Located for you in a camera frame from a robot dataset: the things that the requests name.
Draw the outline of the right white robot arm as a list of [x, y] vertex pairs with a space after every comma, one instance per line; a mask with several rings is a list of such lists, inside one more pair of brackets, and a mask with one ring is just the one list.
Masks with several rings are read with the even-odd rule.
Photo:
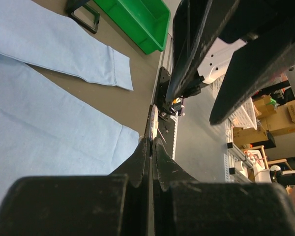
[[212, 125], [283, 72], [295, 92], [295, 0], [179, 0], [172, 40], [166, 113], [175, 99], [197, 95], [220, 77]]

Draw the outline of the round white brooch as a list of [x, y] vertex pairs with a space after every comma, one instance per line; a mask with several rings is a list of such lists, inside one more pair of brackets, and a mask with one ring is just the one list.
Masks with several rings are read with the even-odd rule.
[[163, 137], [162, 133], [160, 132], [158, 128], [159, 122], [158, 122], [158, 108], [154, 104], [151, 107], [151, 111], [149, 113], [149, 121], [148, 121], [148, 138], [152, 142], [159, 133], [161, 139], [164, 143], [166, 143], [165, 138]]

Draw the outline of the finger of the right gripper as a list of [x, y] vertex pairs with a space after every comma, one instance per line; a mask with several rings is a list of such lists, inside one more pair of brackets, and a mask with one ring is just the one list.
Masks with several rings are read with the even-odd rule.
[[272, 30], [234, 52], [209, 122], [222, 123], [271, 79], [295, 65], [295, 33]]
[[166, 101], [184, 95], [238, 0], [182, 0], [173, 19], [173, 69]]

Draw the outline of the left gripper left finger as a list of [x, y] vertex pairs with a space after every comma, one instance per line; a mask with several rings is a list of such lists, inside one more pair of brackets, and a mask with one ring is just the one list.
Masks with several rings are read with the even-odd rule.
[[151, 142], [107, 176], [23, 177], [0, 205], [0, 236], [145, 236]]

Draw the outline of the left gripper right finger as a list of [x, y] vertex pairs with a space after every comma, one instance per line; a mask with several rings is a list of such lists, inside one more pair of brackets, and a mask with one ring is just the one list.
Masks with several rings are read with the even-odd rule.
[[157, 236], [295, 236], [295, 208], [276, 183], [204, 183], [152, 146]]

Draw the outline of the light blue shirt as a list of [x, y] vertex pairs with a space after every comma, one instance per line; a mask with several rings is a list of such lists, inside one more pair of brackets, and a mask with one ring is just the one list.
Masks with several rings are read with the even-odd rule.
[[0, 203], [21, 177], [107, 175], [138, 145], [138, 132], [34, 66], [133, 89], [127, 56], [33, 1], [0, 0]]

